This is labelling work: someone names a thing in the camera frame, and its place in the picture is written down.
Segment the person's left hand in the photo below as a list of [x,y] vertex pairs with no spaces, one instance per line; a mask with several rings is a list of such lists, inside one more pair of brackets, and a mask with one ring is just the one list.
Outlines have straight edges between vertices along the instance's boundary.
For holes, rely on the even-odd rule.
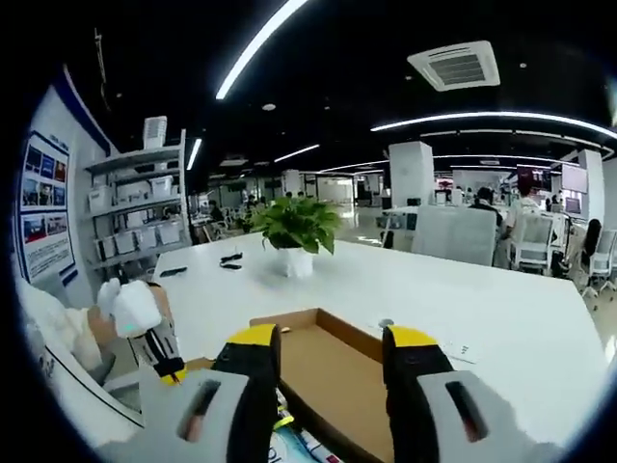
[[86,309],[86,328],[84,340],[91,350],[102,352],[109,350],[119,339],[115,319],[112,316],[105,318],[98,306]]

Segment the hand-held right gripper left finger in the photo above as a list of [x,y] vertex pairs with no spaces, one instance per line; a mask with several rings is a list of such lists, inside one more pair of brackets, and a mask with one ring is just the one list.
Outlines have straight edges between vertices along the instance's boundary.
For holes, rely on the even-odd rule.
[[103,462],[265,462],[278,419],[281,331],[259,324],[228,338],[210,368],[164,382],[140,372],[144,426],[96,453]]

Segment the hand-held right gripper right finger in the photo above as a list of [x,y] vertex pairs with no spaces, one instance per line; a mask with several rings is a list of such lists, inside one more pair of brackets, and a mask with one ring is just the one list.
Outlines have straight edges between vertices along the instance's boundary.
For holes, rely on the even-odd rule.
[[386,409],[396,462],[554,462],[562,450],[519,428],[512,405],[437,341],[416,329],[382,329]]

